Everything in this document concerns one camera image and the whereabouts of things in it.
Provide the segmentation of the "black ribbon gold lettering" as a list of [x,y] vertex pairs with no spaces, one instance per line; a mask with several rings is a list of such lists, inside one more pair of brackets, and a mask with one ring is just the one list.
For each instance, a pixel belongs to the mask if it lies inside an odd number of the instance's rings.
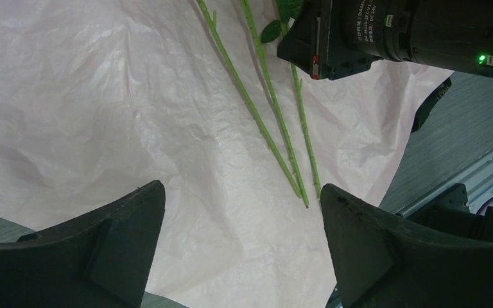
[[415,113],[411,133],[420,130],[423,124],[427,121],[435,105],[442,99],[451,86],[451,78],[447,78],[423,101]]

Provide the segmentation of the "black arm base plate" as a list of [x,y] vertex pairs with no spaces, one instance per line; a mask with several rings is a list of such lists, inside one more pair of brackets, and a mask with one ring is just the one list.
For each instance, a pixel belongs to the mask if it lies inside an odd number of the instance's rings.
[[464,184],[454,184],[438,196],[433,197],[424,205],[416,205],[402,217],[424,225],[434,227],[446,224],[459,214],[469,214],[469,199]]

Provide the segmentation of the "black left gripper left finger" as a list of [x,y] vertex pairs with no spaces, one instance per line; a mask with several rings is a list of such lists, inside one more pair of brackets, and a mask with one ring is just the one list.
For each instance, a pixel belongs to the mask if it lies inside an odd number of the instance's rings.
[[0,307],[139,307],[165,213],[154,180],[69,221],[0,243]]

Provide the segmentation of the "pink rose stem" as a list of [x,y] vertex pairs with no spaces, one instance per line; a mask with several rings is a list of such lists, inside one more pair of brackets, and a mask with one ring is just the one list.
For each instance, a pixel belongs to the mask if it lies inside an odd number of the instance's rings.
[[[290,19],[296,19],[299,10],[302,7],[303,1],[275,1],[275,4],[277,6],[277,13],[279,14],[279,22],[281,24],[281,30],[280,34],[282,37],[282,40],[284,36],[289,32],[291,26],[289,25]],[[298,75],[298,67],[290,62],[290,69],[291,69],[291,75],[293,77],[293,84],[295,87],[295,94],[296,94],[296,99],[297,99],[297,107],[298,107],[298,114],[300,118],[300,123],[302,127],[302,133],[304,135],[304,142],[306,145],[307,149],[307,154],[309,157],[309,163],[311,166],[311,173],[313,177],[313,186],[315,188],[316,192],[316,197],[319,199],[320,198],[320,191],[321,191],[321,183],[320,183],[320,177],[318,174],[318,167],[316,163],[316,158],[315,154],[313,151],[313,145],[311,142],[311,138],[309,135],[309,129],[307,125],[307,116],[306,116],[306,111],[304,107],[304,100],[303,100],[303,95],[302,95],[302,82],[303,80],[300,79]]]

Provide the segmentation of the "pink wrapping paper sheet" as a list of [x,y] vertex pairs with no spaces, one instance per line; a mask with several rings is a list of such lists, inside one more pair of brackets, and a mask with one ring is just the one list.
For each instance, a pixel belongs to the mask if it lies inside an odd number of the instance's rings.
[[189,307],[324,307],[335,287],[290,65],[268,70],[309,206],[194,1],[0,1],[0,218],[32,230],[152,180],[147,290]]

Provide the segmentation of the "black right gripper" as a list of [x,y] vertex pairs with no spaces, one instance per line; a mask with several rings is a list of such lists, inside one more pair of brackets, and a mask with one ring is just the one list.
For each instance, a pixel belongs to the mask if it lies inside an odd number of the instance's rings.
[[277,47],[277,57],[314,80],[338,80],[365,72],[381,57],[355,51],[345,21],[359,1],[304,1]]

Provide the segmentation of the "aluminium rail frame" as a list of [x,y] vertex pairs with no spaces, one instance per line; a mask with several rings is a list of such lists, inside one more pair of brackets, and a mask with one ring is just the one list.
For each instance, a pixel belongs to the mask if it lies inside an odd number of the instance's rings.
[[408,217],[455,184],[463,184],[465,186],[465,192],[471,201],[476,200],[487,192],[493,186],[493,150],[487,152],[413,203],[402,207],[400,210],[394,210],[394,213],[402,217]]

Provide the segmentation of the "peach rose bud stem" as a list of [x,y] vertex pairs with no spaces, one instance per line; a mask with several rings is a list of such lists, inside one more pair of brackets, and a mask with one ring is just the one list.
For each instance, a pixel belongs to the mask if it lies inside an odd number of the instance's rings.
[[299,188],[300,197],[302,198],[302,201],[304,202],[304,206],[308,209],[309,208],[309,199],[308,199],[305,187],[304,187],[304,182],[302,179],[301,171],[300,171],[300,168],[299,168],[298,163],[297,163],[297,158],[295,155],[295,150],[293,147],[291,136],[290,136],[290,133],[288,131],[288,127],[286,125],[286,122],[284,120],[284,116],[283,116],[279,101],[277,99],[277,95],[275,93],[272,79],[271,79],[271,76],[270,76],[270,73],[268,70],[266,49],[261,43],[261,36],[258,33],[258,30],[256,28],[254,17],[252,15],[252,9],[250,7],[249,1],[240,0],[239,2],[240,2],[241,7],[243,9],[246,23],[247,23],[248,29],[250,30],[252,40],[254,42],[255,51],[256,51],[258,58],[259,58],[259,64],[261,66],[261,70],[262,70],[263,77],[264,77],[264,80],[266,83],[266,87],[267,87],[268,93],[270,95],[272,107],[273,107],[274,112],[275,112],[277,125],[279,127],[279,130],[281,131],[281,134],[282,134],[285,146],[286,146],[287,154],[288,154],[289,160],[291,162],[292,171],[293,171],[293,174],[294,174],[295,179],[296,179],[296,183],[297,183],[298,188]]

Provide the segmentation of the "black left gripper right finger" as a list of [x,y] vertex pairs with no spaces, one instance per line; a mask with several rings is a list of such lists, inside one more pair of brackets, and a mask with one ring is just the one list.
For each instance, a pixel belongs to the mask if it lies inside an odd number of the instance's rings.
[[493,207],[425,227],[327,184],[321,208],[344,307],[493,307]]

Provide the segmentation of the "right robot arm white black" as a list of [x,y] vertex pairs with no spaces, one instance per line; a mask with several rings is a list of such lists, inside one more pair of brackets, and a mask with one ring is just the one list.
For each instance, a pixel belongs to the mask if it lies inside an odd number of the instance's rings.
[[314,80],[377,60],[493,78],[493,1],[306,1],[277,55]]

